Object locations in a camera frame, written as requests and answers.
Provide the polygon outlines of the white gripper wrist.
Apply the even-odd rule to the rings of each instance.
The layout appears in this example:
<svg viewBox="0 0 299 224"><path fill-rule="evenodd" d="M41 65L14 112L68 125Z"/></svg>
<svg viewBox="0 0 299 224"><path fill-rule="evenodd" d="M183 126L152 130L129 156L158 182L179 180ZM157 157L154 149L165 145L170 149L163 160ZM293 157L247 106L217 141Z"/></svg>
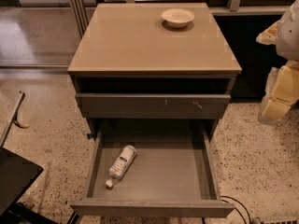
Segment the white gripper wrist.
<svg viewBox="0 0 299 224"><path fill-rule="evenodd" d="M280 120L291 109L290 105L299 100L299 62L287 61L279 69L270 97L274 101L266 96L262 99L261 115Z"/></svg>

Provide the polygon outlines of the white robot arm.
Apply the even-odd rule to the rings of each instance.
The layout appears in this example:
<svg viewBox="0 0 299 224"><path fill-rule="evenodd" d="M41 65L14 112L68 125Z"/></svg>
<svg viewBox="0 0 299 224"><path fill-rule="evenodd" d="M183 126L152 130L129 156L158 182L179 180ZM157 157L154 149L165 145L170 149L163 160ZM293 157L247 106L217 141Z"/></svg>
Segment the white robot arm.
<svg viewBox="0 0 299 224"><path fill-rule="evenodd" d="M261 32L256 41L275 45L277 55L287 59L280 68L271 68L260 105L258 121L273 125L299 100L299 0L292 3L279 21Z"/></svg>

